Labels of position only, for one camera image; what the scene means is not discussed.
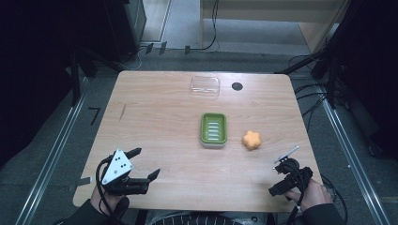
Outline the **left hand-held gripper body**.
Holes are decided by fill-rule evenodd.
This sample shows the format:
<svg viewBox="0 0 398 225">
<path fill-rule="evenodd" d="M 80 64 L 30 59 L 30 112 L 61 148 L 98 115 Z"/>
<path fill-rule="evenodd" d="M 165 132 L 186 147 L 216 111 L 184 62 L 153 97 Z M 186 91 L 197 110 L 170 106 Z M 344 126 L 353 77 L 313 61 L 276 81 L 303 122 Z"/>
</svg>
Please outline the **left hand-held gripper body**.
<svg viewBox="0 0 398 225">
<path fill-rule="evenodd" d="M 150 181 L 147 178 L 130 178 L 133 165 L 121 149 L 114 151 L 100 184 L 110 195 L 146 194 Z"/>
</svg>

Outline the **person's right hand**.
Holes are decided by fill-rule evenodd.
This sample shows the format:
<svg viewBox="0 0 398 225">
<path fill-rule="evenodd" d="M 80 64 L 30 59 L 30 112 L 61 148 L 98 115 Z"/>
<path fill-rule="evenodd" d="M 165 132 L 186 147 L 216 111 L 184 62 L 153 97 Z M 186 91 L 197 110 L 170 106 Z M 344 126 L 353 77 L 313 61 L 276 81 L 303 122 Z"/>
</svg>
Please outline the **person's right hand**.
<svg viewBox="0 0 398 225">
<path fill-rule="evenodd" d="M 327 189 L 313 179 L 309 181 L 303 193 L 289 190 L 284 193 L 284 196 L 292 199 L 302 212 L 317 205 L 332 203 Z"/>
</svg>

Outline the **light wooden furniture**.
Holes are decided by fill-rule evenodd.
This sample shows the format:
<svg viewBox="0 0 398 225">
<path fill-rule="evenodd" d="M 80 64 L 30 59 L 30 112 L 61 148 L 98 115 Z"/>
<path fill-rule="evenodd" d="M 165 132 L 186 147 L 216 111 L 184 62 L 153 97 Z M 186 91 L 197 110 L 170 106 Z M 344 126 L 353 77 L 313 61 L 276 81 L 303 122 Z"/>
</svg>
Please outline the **light wooden furniture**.
<svg viewBox="0 0 398 225">
<path fill-rule="evenodd" d="M 307 46 L 318 52 L 351 0 L 219 0 L 218 17 L 226 20 L 299 23 Z"/>
</svg>

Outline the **person's left hand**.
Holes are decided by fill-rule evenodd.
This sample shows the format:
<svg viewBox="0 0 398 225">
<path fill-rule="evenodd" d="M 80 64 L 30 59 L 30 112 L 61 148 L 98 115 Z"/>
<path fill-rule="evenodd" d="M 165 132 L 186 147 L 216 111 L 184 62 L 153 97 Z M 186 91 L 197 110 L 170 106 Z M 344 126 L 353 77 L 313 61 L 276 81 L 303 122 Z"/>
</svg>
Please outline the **person's left hand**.
<svg viewBox="0 0 398 225">
<path fill-rule="evenodd" d="M 90 203 L 98 212 L 109 216 L 122 199 L 123 196 L 114 196 L 108 193 L 100 195 L 98 188 L 95 187 L 90 198 Z"/>
</svg>

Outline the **black metal stand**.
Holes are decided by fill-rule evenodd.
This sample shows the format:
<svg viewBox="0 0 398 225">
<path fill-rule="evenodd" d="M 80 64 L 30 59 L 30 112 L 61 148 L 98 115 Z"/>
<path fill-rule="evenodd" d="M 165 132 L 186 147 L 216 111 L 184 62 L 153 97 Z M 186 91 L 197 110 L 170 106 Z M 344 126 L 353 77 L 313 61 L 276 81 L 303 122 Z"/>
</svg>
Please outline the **black metal stand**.
<svg viewBox="0 0 398 225">
<path fill-rule="evenodd" d="M 332 109 L 335 109 L 334 94 L 337 75 L 339 73 L 338 58 L 335 47 L 331 43 L 325 44 L 318 52 L 305 55 L 300 61 L 288 66 L 285 69 L 276 71 L 276 74 L 291 74 L 300 68 L 304 68 L 311 63 L 315 63 L 311 69 L 311 76 L 316 80 L 321 80 L 325 75 L 328 76 L 326 83 L 326 100 Z"/>
<path fill-rule="evenodd" d="M 88 48 L 73 48 L 69 52 L 70 61 L 70 78 L 71 78 L 71 91 L 72 91 L 72 102 L 71 106 L 77 105 L 77 102 L 82 97 L 81 85 L 80 85 L 80 74 L 81 69 L 86 77 L 95 77 L 97 75 L 97 69 L 94 65 L 95 61 L 99 61 L 106 67 L 113 69 L 116 72 L 121 72 L 124 68 L 120 63 L 110 61 L 105 57 L 99 55 L 96 52 Z"/>
</svg>

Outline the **black cabinet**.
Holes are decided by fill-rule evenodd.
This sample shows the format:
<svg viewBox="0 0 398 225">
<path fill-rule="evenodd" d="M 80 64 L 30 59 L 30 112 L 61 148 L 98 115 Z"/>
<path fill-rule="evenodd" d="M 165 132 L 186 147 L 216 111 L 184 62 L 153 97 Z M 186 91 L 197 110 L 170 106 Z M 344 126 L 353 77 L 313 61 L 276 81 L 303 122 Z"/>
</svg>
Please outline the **black cabinet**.
<svg viewBox="0 0 398 225">
<path fill-rule="evenodd" d="M 111 58 L 121 62 L 138 53 L 146 24 L 143 0 L 102 0 L 111 29 Z"/>
</svg>

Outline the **clear plastic lid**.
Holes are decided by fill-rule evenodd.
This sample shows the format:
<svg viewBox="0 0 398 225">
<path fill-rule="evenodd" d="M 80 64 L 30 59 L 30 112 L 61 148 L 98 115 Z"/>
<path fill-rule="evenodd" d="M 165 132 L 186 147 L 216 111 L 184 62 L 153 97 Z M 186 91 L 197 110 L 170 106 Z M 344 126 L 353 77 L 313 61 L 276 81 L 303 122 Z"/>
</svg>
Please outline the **clear plastic lid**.
<svg viewBox="0 0 398 225">
<path fill-rule="evenodd" d="M 194 76 L 191 78 L 191 94 L 201 97 L 217 97 L 221 81 L 217 77 Z"/>
</svg>

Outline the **metal floor rail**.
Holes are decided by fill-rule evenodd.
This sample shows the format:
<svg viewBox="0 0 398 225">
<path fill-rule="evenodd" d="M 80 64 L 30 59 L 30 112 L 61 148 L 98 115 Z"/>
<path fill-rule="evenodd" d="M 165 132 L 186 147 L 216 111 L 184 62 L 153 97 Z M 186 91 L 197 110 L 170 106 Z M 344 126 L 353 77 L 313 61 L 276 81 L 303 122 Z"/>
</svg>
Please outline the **metal floor rail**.
<svg viewBox="0 0 398 225">
<path fill-rule="evenodd" d="M 54 173 L 58 160 L 63 153 L 69 134 L 71 133 L 81 108 L 83 107 L 89 85 L 90 80 L 88 78 L 83 78 L 80 87 L 81 96 L 78 98 L 76 104 L 70 108 L 68 116 L 58 132 L 51 151 L 38 174 L 38 178 L 29 191 L 27 199 L 24 202 L 23 209 L 21 210 L 15 225 L 29 225 L 32 221 L 42 196 Z"/>
<path fill-rule="evenodd" d="M 326 100 L 323 101 L 322 105 L 337 136 L 337 140 L 342 147 L 349 168 L 359 186 L 361 195 L 367 204 L 375 225 L 391 225 L 387 211 L 385 210 L 374 186 L 371 183 L 371 180 L 360 162 L 356 149 L 344 129 L 338 112 L 333 109 Z"/>
</svg>

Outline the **green soap dish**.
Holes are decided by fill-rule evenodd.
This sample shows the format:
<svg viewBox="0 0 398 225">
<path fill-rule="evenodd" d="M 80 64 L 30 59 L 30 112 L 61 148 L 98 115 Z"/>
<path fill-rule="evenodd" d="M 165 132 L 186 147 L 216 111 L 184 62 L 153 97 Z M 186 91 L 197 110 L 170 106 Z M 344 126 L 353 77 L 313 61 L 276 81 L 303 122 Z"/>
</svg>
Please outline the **green soap dish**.
<svg viewBox="0 0 398 225">
<path fill-rule="evenodd" d="M 227 142 L 226 117 L 222 113 L 206 112 L 201 118 L 200 142 L 205 147 L 221 148 Z"/>
</svg>

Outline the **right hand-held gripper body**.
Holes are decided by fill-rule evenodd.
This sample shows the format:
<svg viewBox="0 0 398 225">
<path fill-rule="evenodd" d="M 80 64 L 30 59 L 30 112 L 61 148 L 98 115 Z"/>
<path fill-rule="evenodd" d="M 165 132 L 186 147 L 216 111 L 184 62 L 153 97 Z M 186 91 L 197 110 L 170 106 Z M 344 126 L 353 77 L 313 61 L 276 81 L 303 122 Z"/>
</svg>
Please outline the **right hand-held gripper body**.
<svg viewBox="0 0 398 225">
<path fill-rule="evenodd" d="M 299 163 L 291 158 L 291 155 L 297 150 L 299 150 L 299 146 L 295 145 L 289 152 L 278 156 L 273 161 L 274 170 L 277 173 L 285 174 L 282 181 L 287 181 L 291 185 L 291 189 L 298 188 L 300 191 L 304 191 L 313 176 L 313 171 L 309 167 L 300 168 Z"/>
</svg>

